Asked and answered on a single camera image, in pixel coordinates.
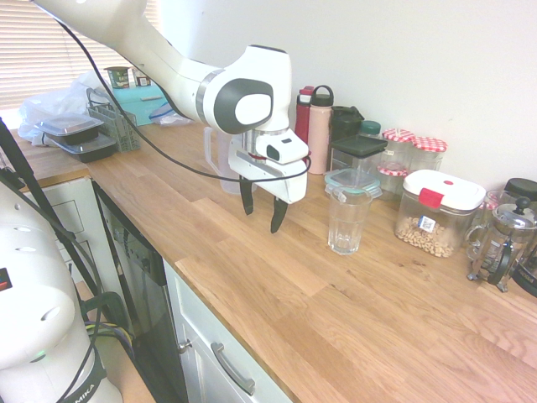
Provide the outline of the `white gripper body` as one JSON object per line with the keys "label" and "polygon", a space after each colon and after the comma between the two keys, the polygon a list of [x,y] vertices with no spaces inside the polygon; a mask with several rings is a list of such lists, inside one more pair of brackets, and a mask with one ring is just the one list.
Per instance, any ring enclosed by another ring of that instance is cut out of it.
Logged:
{"label": "white gripper body", "polygon": [[305,196],[307,174],[303,160],[281,165],[272,160],[256,160],[241,149],[232,149],[228,153],[228,162],[240,176],[254,181],[288,204]]}

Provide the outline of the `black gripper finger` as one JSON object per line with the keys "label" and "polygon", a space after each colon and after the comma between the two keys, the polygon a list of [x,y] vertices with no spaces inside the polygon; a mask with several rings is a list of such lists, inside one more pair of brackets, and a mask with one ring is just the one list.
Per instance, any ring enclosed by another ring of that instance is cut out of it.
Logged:
{"label": "black gripper finger", "polygon": [[285,218],[289,204],[278,197],[274,197],[274,214],[270,223],[270,232],[277,233]]}
{"label": "black gripper finger", "polygon": [[250,215],[253,213],[253,182],[241,175],[239,176],[239,180],[243,210],[246,215]]}

